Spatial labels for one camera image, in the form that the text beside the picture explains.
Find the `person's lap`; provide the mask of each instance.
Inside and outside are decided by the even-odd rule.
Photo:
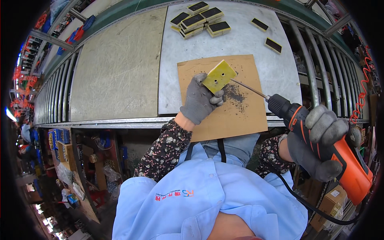
[[[239,158],[239,160],[243,163],[243,166],[246,167],[259,137],[259,133],[253,133],[224,138],[224,151],[226,154],[234,155]],[[219,152],[216,139],[202,141],[200,143],[208,157],[212,158]]]

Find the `fluorescent light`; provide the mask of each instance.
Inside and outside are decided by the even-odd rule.
[[[10,119],[12,119],[12,121],[17,122],[15,116],[9,111],[8,108],[5,108],[5,114],[6,114]]]

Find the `stack of pads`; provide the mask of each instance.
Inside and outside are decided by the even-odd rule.
[[[224,13],[218,8],[209,9],[205,2],[187,7],[189,13],[182,12],[170,21],[172,30],[179,32],[183,39],[190,39],[207,30],[212,38],[224,35],[231,30],[221,19]]]

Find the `black rubber pad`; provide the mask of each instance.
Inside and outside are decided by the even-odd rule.
[[[205,18],[203,18],[202,15],[196,14],[196,15],[190,17],[190,18],[187,18],[187,19],[183,20],[182,22],[184,23],[184,25],[186,27],[188,27],[188,26],[191,26],[191,25],[197,23],[198,21],[201,21],[201,20],[204,20],[204,19]]]
[[[264,23],[260,22],[259,20],[255,19],[255,18],[252,20],[252,22],[264,30],[268,29],[267,25],[265,25]]]
[[[186,19],[189,16],[187,13],[180,13],[177,17],[171,20],[171,23],[178,25],[182,20]]]
[[[266,39],[265,44],[267,44],[271,48],[273,48],[276,51],[278,51],[279,53],[281,53],[281,46],[279,44],[277,44],[276,42],[270,40],[269,38]]]
[[[190,9],[192,12],[194,12],[194,11],[196,11],[196,10],[198,10],[200,8],[203,8],[203,7],[207,6],[207,5],[208,4],[205,3],[205,2],[199,2],[199,3],[195,4],[195,5],[190,6],[188,9]]]
[[[204,11],[204,12],[202,12],[202,13],[200,13],[203,17],[205,17],[205,18],[209,18],[209,17],[211,17],[211,16],[214,16],[214,15],[216,15],[216,14],[218,14],[218,13],[221,13],[221,10],[220,9],[218,9],[218,8],[211,8],[211,9],[209,9],[209,10],[207,10],[207,11]]]
[[[208,27],[211,29],[212,33],[230,28],[227,22],[214,23],[209,25]]]

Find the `gloved hand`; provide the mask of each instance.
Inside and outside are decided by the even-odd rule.
[[[331,146],[348,133],[346,141],[350,141],[355,147],[360,145],[360,131],[352,129],[348,132],[348,122],[345,119],[338,120],[336,114],[324,105],[315,107],[308,114],[305,125],[311,130],[309,138],[312,143]],[[288,151],[296,164],[301,165],[311,177],[321,182],[334,179],[343,169],[338,161],[321,162],[304,141],[293,132],[288,134]]]
[[[201,82],[207,77],[206,73],[193,76],[187,88],[187,97],[180,112],[194,124],[199,125],[215,108],[223,105],[224,90],[212,94]]]

